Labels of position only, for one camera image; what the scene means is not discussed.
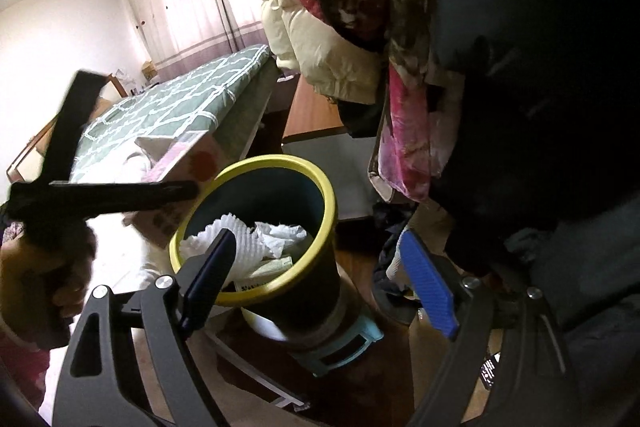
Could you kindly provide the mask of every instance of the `wooden desk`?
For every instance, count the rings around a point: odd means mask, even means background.
[[[338,106],[314,91],[304,76],[298,81],[291,102],[282,143],[309,140],[346,132],[338,114]]]
[[[282,136],[282,150],[317,165],[338,202],[338,219],[370,216],[376,192],[367,174],[376,139],[353,139],[338,107],[300,77]]]

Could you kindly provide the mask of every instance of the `yellow rim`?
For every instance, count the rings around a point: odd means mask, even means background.
[[[297,156],[289,156],[286,154],[270,154],[265,156],[256,156],[255,158],[249,158],[241,162],[235,163],[226,169],[212,181],[198,197],[196,203],[191,207],[189,214],[184,218],[180,227],[175,232],[169,243],[169,256],[171,259],[171,265],[177,272],[182,266],[182,258],[180,257],[180,241],[183,240],[184,234],[187,229],[187,224],[196,212],[196,209],[220,185],[228,182],[229,180],[244,174],[245,172],[253,171],[255,169],[280,167],[285,169],[291,169],[301,174],[304,174],[307,178],[311,179],[320,192],[322,193],[322,199],[324,200],[324,215],[322,216],[322,223],[316,238],[309,246],[306,253],[295,263],[289,270],[282,275],[276,277],[271,282],[245,290],[241,292],[220,292],[216,304],[218,306],[226,307],[239,307],[249,306],[251,304],[257,304],[265,301],[279,293],[284,292],[286,288],[293,284],[294,281],[302,277],[307,273],[318,259],[319,254],[322,251],[322,247],[329,240],[332,230],[334,229],[336,208],[335,208],[335,195],[334,189],[327,179],[324,172],[321,171],[313,163],[298,158]]]

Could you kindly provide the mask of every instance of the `blue stool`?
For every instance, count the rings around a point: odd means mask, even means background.
[[[351,353],[344,359],[331,364],[327,364],[322,361],[322,359],[336,353],[351,341],[354,341],[358,336],[364,339],[364,344],[362,344],[354,353]],[[311,351],[297,351],[295,353],[289,352],[289,354],[296,359],[302,367],[312,372],[314,377],[319,378],[324,377],[324,375],[332,369],[342,367],[343,365],[357,359],[367,350],[367,347],[372,343],[379,341],[384,336],[384,333],[380,331],[380,328],[378,328],[376,323],[373,321],[367,306],[363,305],[362,311],[356,321],[337,339],[324,344],[324,346],[316,347],[316,349]]]

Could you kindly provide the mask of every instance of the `paper towel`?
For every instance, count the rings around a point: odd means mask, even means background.
[[[243,279],[254,271],[262,258],[270,254],[270,250],[255,231],[252,232],[233,214],[226,214],[216,219],[211,225],[207,225],[198,235],[192,235],[181,241],[181,256],[186,259],[205,253],[222,229],[231,230],[236,236],[236,260],[225,279],[226,286],[231,281]]]
[[[222,229],[230,230],[236,236],[236,260],[226,277],[225,286],[249,277],[264,258],[280,259],[284,252],[295,263],[313,241],[313,237],[299,226],[256,222],[255,229],[251,230],[233,214],[225,214],[198,235],[181,241],[180,255],[188,259],[204,254]]]

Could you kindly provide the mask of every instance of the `blue clamp pad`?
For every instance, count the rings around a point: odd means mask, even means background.
[[[453,293],[429,258],[429,252],[412,230],[402,232],[398,248],[404,269],[414,286],[431,325],[447,338],[460,326],[454,309]]]

